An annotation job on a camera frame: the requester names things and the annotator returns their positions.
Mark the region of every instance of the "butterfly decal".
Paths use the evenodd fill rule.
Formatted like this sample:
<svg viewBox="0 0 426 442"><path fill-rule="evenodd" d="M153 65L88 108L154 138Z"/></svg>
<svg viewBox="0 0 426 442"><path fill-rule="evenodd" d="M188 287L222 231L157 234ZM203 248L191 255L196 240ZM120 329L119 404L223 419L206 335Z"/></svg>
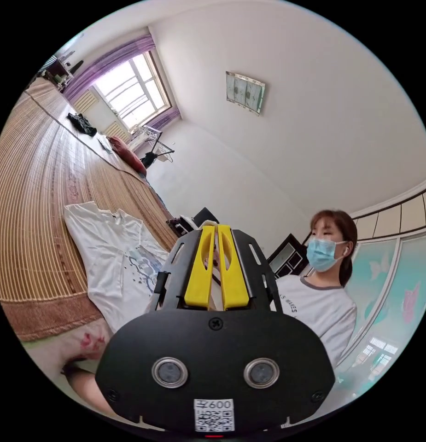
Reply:
<svg viewBox="0 0 426 442"><path fill-rule="evenodd" d="M403 321L409 324L414 319L414 307L419 297L420 281L413 290L405 290L405 297L402 302Z"/></svg>
<svg viewBox="0 0 426 442"><path fill-rule="evenodd" d="M371 279L370 281L375 281L381 273L388 273L391 268L389 262L389 253L386 252L382 256L381 262L370 261L369 266L371 268Z"/></svg>

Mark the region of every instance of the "radiator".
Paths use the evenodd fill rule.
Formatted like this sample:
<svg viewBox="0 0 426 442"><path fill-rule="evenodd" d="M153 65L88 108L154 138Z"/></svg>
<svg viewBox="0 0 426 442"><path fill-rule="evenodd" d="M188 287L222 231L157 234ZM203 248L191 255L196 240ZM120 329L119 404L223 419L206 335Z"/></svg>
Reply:
<svg viewBox="0 0 426 442"><path fill-rule="evenodd" d="M119 137L125 143L128 143L131 140L131 134L116 121L103 131L103 133L104 135L107 135L107 137Z"/></svg>
<svg viewBox="0 0 426 442"><path fill-rule="evenodd" d="M85 114L93 105L95 105L99 100L96 98L93 92L86 91L81 95L73 104L73 107L80 114Z"/></svg>

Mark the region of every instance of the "bamboo mat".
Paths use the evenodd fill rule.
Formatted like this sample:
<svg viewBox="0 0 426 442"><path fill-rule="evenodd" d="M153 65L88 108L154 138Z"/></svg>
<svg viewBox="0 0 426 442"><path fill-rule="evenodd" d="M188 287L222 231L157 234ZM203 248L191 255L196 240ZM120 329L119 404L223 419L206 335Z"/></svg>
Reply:
<svg viewBox="0 0 426 442"><path fill-rule="evenodd" d="M176 236L156 193L95 136L78 133L73 109L36 80L0 137L0 301L22 341L54 336L101 317L63 220L67 204L95 201L144 221L167 250Z"/></svg>

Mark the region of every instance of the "white t-shirt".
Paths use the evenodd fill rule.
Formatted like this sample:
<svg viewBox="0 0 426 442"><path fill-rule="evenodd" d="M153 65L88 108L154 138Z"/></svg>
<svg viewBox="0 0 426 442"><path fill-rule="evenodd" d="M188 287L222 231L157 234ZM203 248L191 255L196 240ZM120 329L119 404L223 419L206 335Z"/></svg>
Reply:
<svg viewBox="0 0 426 442"><path fill-rule="evenodd" d="M84 263L88 297L115 333L144 313L168 252L123 210L71 204L64 220Z"/></svg>
<svg viewBox="0 0 426 442"><path fill-rule="evenodd" d="M335 368L356 326L356 304L341 287L315 287L299 276L283 276L277 287L283 313L303 322L321 339ZM276 310L274 302L271 310Z"/></svg>

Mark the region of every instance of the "gray t-shirt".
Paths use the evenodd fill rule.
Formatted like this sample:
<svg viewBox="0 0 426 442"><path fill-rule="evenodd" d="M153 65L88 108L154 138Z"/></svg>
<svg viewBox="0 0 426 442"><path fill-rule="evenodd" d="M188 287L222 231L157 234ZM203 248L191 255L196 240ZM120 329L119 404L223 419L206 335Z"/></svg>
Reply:
<svg viewBox="0 0 426 442"><path fill-rule="evenodd" d="M356 326L356 304L343 287L315 287L299 276L283 276L277 286L283 313L314 331L335 368Z"/></svg>

